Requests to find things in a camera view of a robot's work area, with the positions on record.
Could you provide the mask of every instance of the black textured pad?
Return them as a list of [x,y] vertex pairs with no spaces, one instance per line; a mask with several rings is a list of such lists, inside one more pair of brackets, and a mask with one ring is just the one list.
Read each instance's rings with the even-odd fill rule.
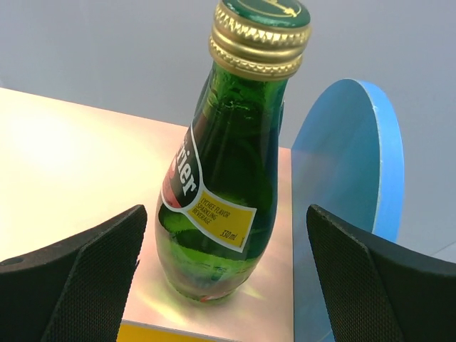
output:
[[138,205],[0,263],[0,341],[114,342],[146,222]]
[[404,341],[368,249],[315,207],[307,230],[336,341]]
[[338,341],[399,341],[400,332],[407,342],[456,341],[456,264],[386,241],[318,206],[307,220]]

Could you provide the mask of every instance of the green glass bottle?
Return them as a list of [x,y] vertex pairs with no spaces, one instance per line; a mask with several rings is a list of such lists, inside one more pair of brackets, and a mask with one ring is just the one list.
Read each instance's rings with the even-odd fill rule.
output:
[[214,301],[246,281],[277,207],[279,129],[287,80],[310,36],[295,0],[222,0],[214,59],[192,124],[157,201],[157,253],[183,295]]

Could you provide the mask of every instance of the bottle cap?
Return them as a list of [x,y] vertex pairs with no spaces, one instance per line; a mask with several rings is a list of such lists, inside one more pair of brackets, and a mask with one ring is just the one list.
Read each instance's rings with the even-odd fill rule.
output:
[[297,0],[221,0],[209,51],[229,72],[280,81],[299,69],[311,35],[310,14]]

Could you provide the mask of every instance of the yellow strip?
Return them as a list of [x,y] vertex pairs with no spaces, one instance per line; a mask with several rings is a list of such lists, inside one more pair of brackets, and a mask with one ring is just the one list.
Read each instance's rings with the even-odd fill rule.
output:
[[145,326],[134,326],[122,323],[120,326],[117,342],[208,342],[201,338],[170,333],[168,331],[155,330]]

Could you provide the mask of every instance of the gray wall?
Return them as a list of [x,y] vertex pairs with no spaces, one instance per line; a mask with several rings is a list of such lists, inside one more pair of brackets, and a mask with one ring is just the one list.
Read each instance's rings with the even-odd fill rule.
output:
[[[0,0],[7,88],[187,125],[209,70],[217,0]],[[399,242],[456,261],[456,66],[450,0],[306,0],[313,37],[289,85],[281,144],[317,96],[359,78],[390,97],[403,134]]]

